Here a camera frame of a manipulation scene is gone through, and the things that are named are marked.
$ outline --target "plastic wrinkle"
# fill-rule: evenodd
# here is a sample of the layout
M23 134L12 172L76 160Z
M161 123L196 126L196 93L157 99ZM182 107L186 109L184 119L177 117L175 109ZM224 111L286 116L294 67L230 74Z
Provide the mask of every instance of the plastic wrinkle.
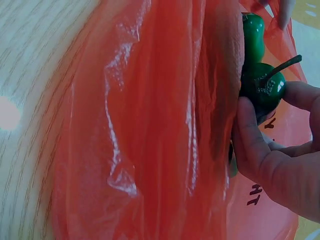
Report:
M242 175L228 176L241 11L255 5L240 3L101 1L55 156L57 240L294 239L295 214ZM277 1L271 8L277 15ZM265 9L254 11L266 25L263 62L293 57L291 24L282 32ZM299 64L283 74L306 81ZM277 142L310 139L304 111L281 102L273 118L262 130Z

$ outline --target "green pepper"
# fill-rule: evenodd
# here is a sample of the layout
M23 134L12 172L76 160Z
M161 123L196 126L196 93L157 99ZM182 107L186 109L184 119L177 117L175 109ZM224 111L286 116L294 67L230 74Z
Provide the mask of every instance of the green pepper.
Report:
M254 13L242 13L244 34L244 65L261 62L265 55L265 23Z
M242 69L239 95L252 102L258 125L276 109L285 94L286 80L280 71L301 60L302 56L297 55L276 68L257 62Z
M234 147L232 141L230 141L229 145L229 176L231 178L235 177L238 173L237 160L234 152Z

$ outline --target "wooden table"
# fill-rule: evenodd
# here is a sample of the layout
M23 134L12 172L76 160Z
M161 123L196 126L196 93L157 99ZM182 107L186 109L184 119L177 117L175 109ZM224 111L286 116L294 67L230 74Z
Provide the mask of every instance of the wooden table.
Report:
M320 87L320 61L316 58L320 54L320 21L306 15L313 9L319 14L318 3L297 2L293 14L297 50L309 56L302 67L309 82ZM1 240L53 239L50 205L53 157L64 119L60 106L93 25L88 17L98 3L0 1L0 115L8 114L3 108L10 102L9 107L17 108L11 113L17 118L21 113L17 126L14 120L5 122L14 130L0 130ZM297 240L320 229L303 218L300 223Z

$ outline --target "wood grain surface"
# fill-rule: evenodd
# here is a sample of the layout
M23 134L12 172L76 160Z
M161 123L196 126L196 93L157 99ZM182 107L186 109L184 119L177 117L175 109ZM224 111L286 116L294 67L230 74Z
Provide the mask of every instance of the wood grain surface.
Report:
M0 129L1 240L54 238L50 206L61 105L98 3L0 0L0 97L22 111L16 129Z

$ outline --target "pepper stem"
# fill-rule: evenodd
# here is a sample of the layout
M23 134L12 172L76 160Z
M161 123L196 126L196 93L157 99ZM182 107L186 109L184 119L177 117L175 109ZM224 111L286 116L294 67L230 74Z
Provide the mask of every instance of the pepper stem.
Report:
M265 77L264 80L268 80L272 78L275 74L281 72L283 69L286 69L290 67L293 64L297 64L302 61L302 56L299 54L297 56L294 56L293 58L289 59L288 61L280 64L276 68L274 68L271 72L269 72Z

